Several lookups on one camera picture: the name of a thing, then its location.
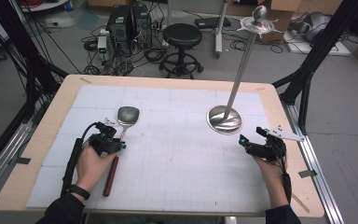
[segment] spoon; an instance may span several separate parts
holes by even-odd
[[[132,106],[122,106],[117,112],[118,124],[123,127],[120,140],[123,139],[124,133],[128,128],[133,126],[139,118],[139,109]]]

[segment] watch strap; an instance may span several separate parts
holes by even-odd
[[[82,189],[81,187],[77,185],[71,185],[69,188],[69,192],[76,193],[80,196],[82,196],[85,200],[87,200],[90,197],[90,193],[86,191],[85,189]]]

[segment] stool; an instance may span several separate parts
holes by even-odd
[[[190,75],[191,79],[194,79],[192,75],[194,71],[197,70],[199,73],[203,71],[203,67],[197,59],[185,53],[186,49],[193,49],[202,40],[202,33],[197,27],[184,23],[172,24],[164,29],[162,37],[168,44],[179,49],[178,52],[165,56],[159,64],[160,70],[165,69],[168,72],[167,77],[170,77],[171,74],[177,76]],[[170,61],[170,58],[175,55],[177,55],[177,61]],[[191,61],[185,62],[185,56],[189,57]]]

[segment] computer tower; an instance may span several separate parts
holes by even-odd
[[[145,4],[132,7],[135,25],[135,36],[137,36],[138,47],[141,49],[152,48],[151,18]]]
[[[112,40],[115,56],[131,56],[134,27],[129,6],[113,6],[106,25]]]

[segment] gray floor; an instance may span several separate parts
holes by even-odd
[[[72,11],[70,15],[76,19],[76,25],[51,35],[74,64],[83,70],[87,65],[87,52],[80,38],[90,35],[92,29],[106,23],[107,19],[99,18],[84,8]],[[192,23],[194,19],[187,16],[174,18],[174,21]],[[236,21],[233,21],[233,27],[238,27]],[[53,62],[63,70],[77,74],[52,41],[46,38],[45,41]],[[229,44],[230,41],[224,41],[224,53],[216,59],[213,33],[204,33],[202,43],[191,51],[205,68],[195,75],[195,79],[234,80],[242,52],[231,49]],[[357,47],[349,41],[343,44],[351,52]],[[274,53],[269,46],[255,45],[243,81],[272,83],[295,72],[306,55],[289,53],[285,46],[281,47],[282,53]],[[156,64],[149,63],[140,69],[142,72],[134,70],[129,76],[165,77]],[[0,134],[24,101],[24,91],[11,60],[0,61]],[[358,60],[353,56],[328,56],[317,70],[310,90],[307,128],[344,221],[358,223]],[[0,188],[5,184],[11,168],[9,165],[0,179]],[[41,216],[41,213],[0,212],[0,223],[34,223]],[[301,220],[303,223],[328,223],[326,217]],[[264,223],[263,218],[239,217],[238,221]]]

